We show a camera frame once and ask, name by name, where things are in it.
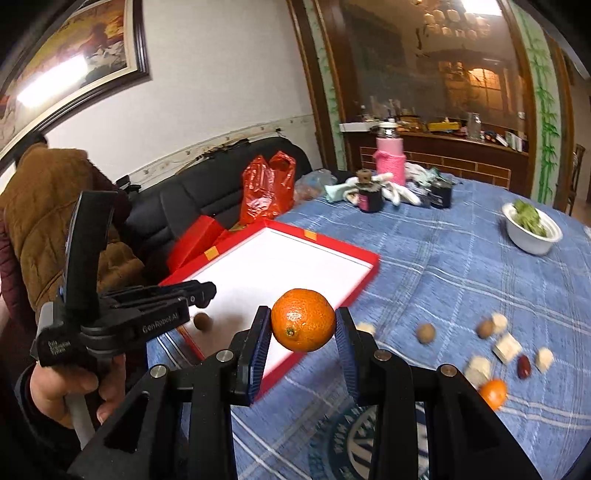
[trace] white board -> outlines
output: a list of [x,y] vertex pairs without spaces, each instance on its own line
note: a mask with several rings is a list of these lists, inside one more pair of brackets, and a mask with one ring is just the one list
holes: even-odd
[[[251,327],[260,305],[273,307],[292,288],[315,290],[337,308],[370,273],[372,265],[321,245],[264,228],[215,258],[185,280],[211,281],[216,297],[206,309],[191,307],[191,318],[207,313],[207,332],[184,325],[205,357],[230,345],[236,332]],[[271,339],[264,377],[292,352]]]

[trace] green leafy vegetable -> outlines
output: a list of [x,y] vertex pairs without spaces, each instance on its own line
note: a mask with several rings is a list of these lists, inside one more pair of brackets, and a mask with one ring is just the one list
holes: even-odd
[[540,214],[533,205],[525,203],[523,200],[517,200],[513,204],[513,207],[517,210],[517,213],[513,217],[517,225],[525,228],[534,235],[548,236],[546,229],[540,223]]

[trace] brown jacket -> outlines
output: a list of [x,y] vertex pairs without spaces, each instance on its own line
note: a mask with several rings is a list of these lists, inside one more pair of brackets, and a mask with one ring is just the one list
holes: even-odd
[[[82,150],[36,144],[21,157],[0,195],[0,212],[4,211],[29,303],[37,315],[61,285],[67,232],[80,192],[114,188]],[[113,222],[125,221],[121,216],[116,214]],[[100,255],[97,290],[140,284],[143,267],[112,226],[107,249]]]

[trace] white bowl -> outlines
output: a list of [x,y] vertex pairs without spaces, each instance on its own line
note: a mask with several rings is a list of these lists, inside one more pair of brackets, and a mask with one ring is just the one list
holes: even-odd
[[507,233],[509,234],[509,237],[513,240],[515,245],[529,254],[545,255],[550,251],[552,245],[562,240],[562,231],[560,230],[560,227],[556,225],[552,218],[540,210],[538,210],[538,213],[540,214],[540,223],[546,229],[546,233],[548,234],[548,237],[546,238],[534,235],[515,223],[513,216],[517,211],[512,203],[506,203],[503,205],[503,213],[507,217]]

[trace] wooden chair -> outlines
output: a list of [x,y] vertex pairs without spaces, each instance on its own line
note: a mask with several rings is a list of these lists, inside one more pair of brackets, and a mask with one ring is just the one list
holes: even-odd
[[577,187],[579,186],[579,176],[581,174],[583,155],[585,155],[585,147],[577,144],[573,152],[573,174],[570,178],[570,191],[568,201],[568,205],[570,205],[569,216],[573,214],[574,200],[577,197]]

